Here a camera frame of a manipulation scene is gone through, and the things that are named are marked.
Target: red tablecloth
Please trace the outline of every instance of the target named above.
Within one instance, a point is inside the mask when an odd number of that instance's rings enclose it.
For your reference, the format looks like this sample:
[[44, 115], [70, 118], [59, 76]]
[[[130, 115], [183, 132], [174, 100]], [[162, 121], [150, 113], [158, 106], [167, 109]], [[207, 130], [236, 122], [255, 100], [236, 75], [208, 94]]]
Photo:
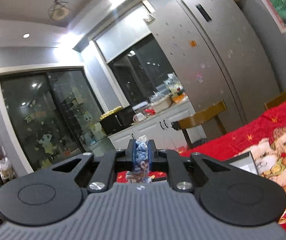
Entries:
[[[286, 191], [286, 178], [283, 178], [286, 165], [280, 164], [286, 160], [286, 102], [266, 111], [248, 125], [180, 155], [190, 156], [191, 152], [200, 152], [218, 160], [226, 160], [249, 147], [256, 161], [265, 155], [277, 156], [279, 162], [270, 169], [272, 172], [265, 171], [262, 176], [282, 184]], [[153, 172], [150, 175], [161, 177], [164, 173]], [[117, 182], [126, 182], [125, 172], [118, 174]], [[281, 220], [281, 226], [286, 229], [286, 213]]]

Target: refrigerator door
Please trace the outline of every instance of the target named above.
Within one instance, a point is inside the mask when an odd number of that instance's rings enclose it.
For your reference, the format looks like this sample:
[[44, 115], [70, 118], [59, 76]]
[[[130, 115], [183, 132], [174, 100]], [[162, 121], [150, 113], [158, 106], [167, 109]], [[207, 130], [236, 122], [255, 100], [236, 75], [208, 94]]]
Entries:
[[[224, 99], [219, 115], [227, 131], [242, 126], [232, 93], [212, 52], [181, 6], [172, 1], [154, 12], [148, 27], [180, 79], [196, 112]], [[202, 125], [208, 139], [222, 134], [214, 120]]]
[[182, 0], [213, 43], [241, 100], [248, 122], [264, 103], [280, 94], [265, 51], [252, 26], [233, 0]]

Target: white door frame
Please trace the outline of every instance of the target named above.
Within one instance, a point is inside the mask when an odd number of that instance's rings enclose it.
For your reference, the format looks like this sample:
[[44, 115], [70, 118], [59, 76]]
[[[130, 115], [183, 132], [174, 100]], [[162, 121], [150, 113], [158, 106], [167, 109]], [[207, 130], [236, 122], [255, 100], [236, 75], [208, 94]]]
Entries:
[[[107, 105], [104, 102], [102, 95], [96, 85], [96, 83], [94, 82], [93, 78], [91, 77], [91, 74], [89, 73], [89, 71], [87, 70], [87, 68], [85, 67], [85, 63], [84, 62], [75, 62], [75, 63], [53, 63], [53, 64], [39, 64], [39, 65], [25, 65], [25, 66], [15, 66], [15, 67], [4, 67], [4, 68], [0, 68], [0, 76], [1, 75], [8, 75], [8, 74], [13, 74], [13, 73], [24, 73], [24, 72], [30, 72], [30, 71], [35, 71], [35, 70], [54, 70], [54, 69], [65, 69], [65, 68], [83, 68], [86, 78], [88, 79], [94, 94], [96, 95], [99, 103], [101, 104], [102, 108], [104, 111], [108, 111]], [[1, 115], [2, 115], [2, 119], [4, 121], [5, 127], [6, 127], [6, 131], [8, 133], [8, 135], [10, 136], [11, 142], [14, 146], [15, 151], [17, 152], [25, 170], [27, 171], [27, 173], [32, 173], [33, 169], [30, 165], [30, 163], [28, 162], [23, 149], [19, 143], [18, 138], [15, 135], [13, 126], [11, 124], [10, 121], [10, 117], [8, 115], [7, 109], [6, 109], [6, 105], [4, 102], [4, 97], [3, 97], [3, 93], [2, 93], [2, 88], [1, 88], [1, 82], [0, 82], [0, 111], [1, 111]]]

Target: black microwave oven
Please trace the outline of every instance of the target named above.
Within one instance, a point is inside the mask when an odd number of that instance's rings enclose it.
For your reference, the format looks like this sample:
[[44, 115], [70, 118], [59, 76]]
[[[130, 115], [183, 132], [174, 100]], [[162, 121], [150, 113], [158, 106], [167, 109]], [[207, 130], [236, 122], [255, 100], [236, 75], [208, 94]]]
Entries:
[[100, 124], [106, 135], [111, 135], [122, 131], [131, 126], [133, 123], [134, 110], [131, 106], [105, 117]]

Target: white cabinet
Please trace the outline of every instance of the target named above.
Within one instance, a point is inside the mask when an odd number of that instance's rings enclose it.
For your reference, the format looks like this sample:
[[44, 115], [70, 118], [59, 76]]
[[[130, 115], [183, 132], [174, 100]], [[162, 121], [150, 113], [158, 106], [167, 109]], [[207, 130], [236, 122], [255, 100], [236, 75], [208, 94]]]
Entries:
[[132, 129], [126, 129], [109, 137], [115, 149], [126, 149], [130, 139], [137, 139]]
[[157, 149], [175, 149], [160, 117], [146, 120], [142, 124], [134, 126], [133, 130], [137, 137], [145, 135], [147, 138], [153, 139]]
[[[176, 131], [172, 128], [171, 122], [179, 121], [186, 118], [195, 111], [190, 102], [173, 106], [155, 117], [151, 117], [141, 123], [127, 128], [110, 136], [110, 140], [115, 149], [126, 149], [130, 139], [138, 139], [145, 135], [153, 139], [157, 149], [177, 149], [187, 145], [182, 131]], [[201, 126], [187, 129], [191, 142], [206, 138]]]

